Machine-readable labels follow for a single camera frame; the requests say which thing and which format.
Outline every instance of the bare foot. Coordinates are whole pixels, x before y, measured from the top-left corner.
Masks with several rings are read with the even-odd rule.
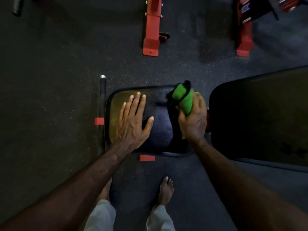
[[[159,205],[164,205],[166,207],[169,200],[171,199],[171,196],[174,192],[173,181],[171,178],[165,177],[159,187],[159,190],[159,198],[154,208]]]
[[[106,199],[110,202],[110,200],[109,200],[109,190],[110,190],[111,182],[112,182],[112,178],[110,178],[110,180],[107,182],[107,184],[103,188],[102,192],[99,194],[97,201],[100,201],[102,199]]]

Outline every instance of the toe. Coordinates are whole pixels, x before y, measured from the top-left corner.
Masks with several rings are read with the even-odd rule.
[[[167,183],[168,179],[169,179],[169,177],[166,176],[166,177],[164,178],[163,182],[164,182],[164,183]]]

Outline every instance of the gray pants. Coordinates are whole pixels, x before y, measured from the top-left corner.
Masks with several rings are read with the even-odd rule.
[[[112,231],[116,211],[109,201],[100,200],[89,216],[84,231]],[[175,231],[164,205],[159,205],[147,220],[148,231]]]

